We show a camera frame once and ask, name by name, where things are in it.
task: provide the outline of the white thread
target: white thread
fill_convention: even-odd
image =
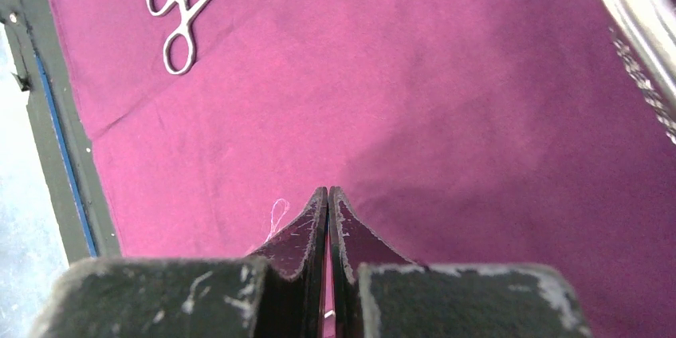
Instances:
[[[277,222],[274,221],[274,210],[277,207],[277,204],[283,203],[284,204],[284,212],[282,212],[281,216],[277,219]],[[265,242],[269,241],[272,236],[277,232],[277,228],[279,227],[279,223],[281,222],[281,219],[286,215],[286,212],[291,209],[291,203],[286,201],[283,198],[278,198],[277,201],[273,204],[273,209],[270,211],[270,233],[268,234],[268,237],[265,239]]]

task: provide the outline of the blue strip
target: blue strip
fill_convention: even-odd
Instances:
[[[63,158],[65,170],[68,174],[70,189],[73,193],[73,201],[77,207],[77,215],[80,218],[82,231],[84,232],[84,239],[87,240],[89,255],[92,257],[98,257],[99,254],[96,251],[96,245],[94,244],[94,239],[92,238],[92,231],[89,228],[87,214],[85,213],[85,208],[82,206],[82,197],[80,197],[80,191],[77,189],[77,181],[75,180],[75,174],[73,173],[73,165],[70,163],[68,150],[65,147],[65,140],[63,132],[61,131],[61,122],[59,121],[59,116],[57,114],[57,107],[54,105],[52,88],[49,86],[49,81],[47,80],[47,74],[45,73],[45,67],[42,65],[42,60],[37,54],[35,54],[35,60],[37,61],[37,70],[40,72],[42,88],[45,90],[45,95],[47,96],[47,105],[49,106],[49,113],[52,116],[52,125],[54,126],[54,131],[57,134],[57,141],[59,142],[61,157]]]

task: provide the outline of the gray floor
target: gray floor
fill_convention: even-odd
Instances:
[[[45,178],[0,25],[0,338],[26,336],[68,267]]]

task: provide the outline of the metal basket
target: metal basket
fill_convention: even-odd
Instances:
[[[624,67],[676,143],[676,0],[603,0]]]

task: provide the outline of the magenta fabric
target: magenta fabric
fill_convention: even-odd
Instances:
[[[676,147],[600,0],[213,0],[181,77],[177,11],[50,3],[126,255],[242,255],[340,185],[413,258],[550,264],[596,336],[676,331]]]

